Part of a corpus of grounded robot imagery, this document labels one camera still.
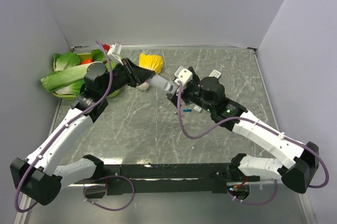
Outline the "grey white remote control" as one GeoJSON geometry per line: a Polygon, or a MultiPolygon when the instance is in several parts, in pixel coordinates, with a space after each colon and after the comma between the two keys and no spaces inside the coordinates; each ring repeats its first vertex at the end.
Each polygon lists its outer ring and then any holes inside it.
{"type": "Polygon", "coordinates": [[[165,78],[161,77],[158,74],[155,74],[152,78],[146,81],[150,86],[153,86],[159,90],[164,91],[166,94],[174,94],[178,89],[178,86],[166,80],[165,78]]]}

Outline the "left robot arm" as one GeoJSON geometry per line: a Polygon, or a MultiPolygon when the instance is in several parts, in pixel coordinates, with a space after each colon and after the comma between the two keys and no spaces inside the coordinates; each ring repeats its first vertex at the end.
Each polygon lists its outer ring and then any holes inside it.
{"type": "Polygon", "coordinates": [[[84,129],[92,126],[103,113],[108,95],[126,85],[137,87],[150,83],[156,75],[155,71],[137,66],[129,59],[122,59],[110,70],[101,62],[89,65],[80,95],[63,121],[27,158],[16,158],[11,163],[15,197],[23,193],[45,206],[72,183],[84,179],[100,182],[104,162],[99,158],[89,154],[68,165],[60,165],[60,161],[84,129]]]}

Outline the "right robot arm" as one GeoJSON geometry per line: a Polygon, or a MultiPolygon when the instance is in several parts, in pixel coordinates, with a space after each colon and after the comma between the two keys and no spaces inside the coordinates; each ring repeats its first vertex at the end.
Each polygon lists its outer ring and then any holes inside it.
{"type": "Polygon", "coordinates": [[[281,133],[258,119],[251,111],[225,95],[225,87],[216,77],[199,79],[192,67],[175,72],[175,94],[169,100],[179,106],[193,103],[206,110],[219,126],[239,134],[270,153],[272,158],[239,154],[233,158],[230,175],[236,181],[257,176],[280,180],[289,189],[305,193],[319,167],[319,147],[286,139],[281,133]]]}

